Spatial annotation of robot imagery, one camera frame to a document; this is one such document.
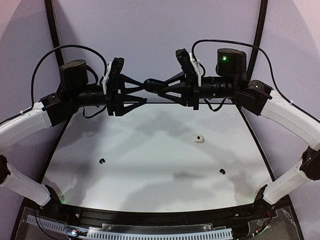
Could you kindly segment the black earbud charging case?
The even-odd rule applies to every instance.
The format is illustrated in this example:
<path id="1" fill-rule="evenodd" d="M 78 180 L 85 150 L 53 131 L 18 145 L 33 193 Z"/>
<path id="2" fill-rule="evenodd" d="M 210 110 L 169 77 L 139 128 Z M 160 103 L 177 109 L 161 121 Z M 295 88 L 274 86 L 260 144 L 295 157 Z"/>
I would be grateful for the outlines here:
<path id="1" fill-rule="evenodd" d="M 164 81 L 153 79 L 153 78 L 146 79 L 143 82 L 144 90 L 153 94 L 158 94 L 159 91 L 164 89 L 166 86 L 167 85 Z"/>

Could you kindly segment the white earbud charging case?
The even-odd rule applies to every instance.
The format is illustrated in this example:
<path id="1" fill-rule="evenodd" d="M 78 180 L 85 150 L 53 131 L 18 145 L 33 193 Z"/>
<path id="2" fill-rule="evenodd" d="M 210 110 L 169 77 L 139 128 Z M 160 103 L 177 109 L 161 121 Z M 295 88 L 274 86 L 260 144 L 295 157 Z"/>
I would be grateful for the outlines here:
<path id="1" fill-rule="evenodd" d="M 203 144 L 205 142 L 205 138 L 202 135 L 195 135 L 193 137 L 193 141 L 197 144 Z"/>

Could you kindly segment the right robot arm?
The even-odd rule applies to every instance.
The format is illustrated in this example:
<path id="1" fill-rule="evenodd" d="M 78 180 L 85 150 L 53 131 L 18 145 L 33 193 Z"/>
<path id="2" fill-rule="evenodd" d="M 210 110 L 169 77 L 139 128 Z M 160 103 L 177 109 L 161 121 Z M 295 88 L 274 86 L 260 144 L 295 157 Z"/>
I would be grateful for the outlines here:
<path id="1" fill-rule="evenodd" d="M 251 113 L 281 125 L 307 143 L 307 150 L 290 170 L 258 191 L 255 204 L 274 205 L 299 186 L 320 179 L 319 122 L 285 100 L 271 86 L 259 80 L 248 81 L 245 52 L 219 48 L 217 77 L 201 76 L 199 62 L 185 49 L 178 49 L 175 54 L 183 72 L 159 83 L 155 90 L 158 96 L 194 110 L 198 110 L 201 99 L 230 99 Z"/>

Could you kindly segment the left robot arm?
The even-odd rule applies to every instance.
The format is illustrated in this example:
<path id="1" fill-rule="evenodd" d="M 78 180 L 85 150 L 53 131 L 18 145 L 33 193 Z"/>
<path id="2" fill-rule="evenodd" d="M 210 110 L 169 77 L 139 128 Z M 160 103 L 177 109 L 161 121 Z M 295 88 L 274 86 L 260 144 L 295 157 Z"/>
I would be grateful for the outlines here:
<path id="1" fill-rule="evenodd" d="M 123 116 L 147 100 L 132 94 L 143 90 L 141 82 L 121 73 L 124 59 L 114 58 L 106 65 L 102 80 L 90 84 L 93 69 L 83 59 L 73 60 L 59 68 L 61 92 L 41 98 L 30 110 L 0 125 L 0 151 L 26 137 L 54 127 L 71 118 L 79 108 L 102 106 L 110 116 Z"/>

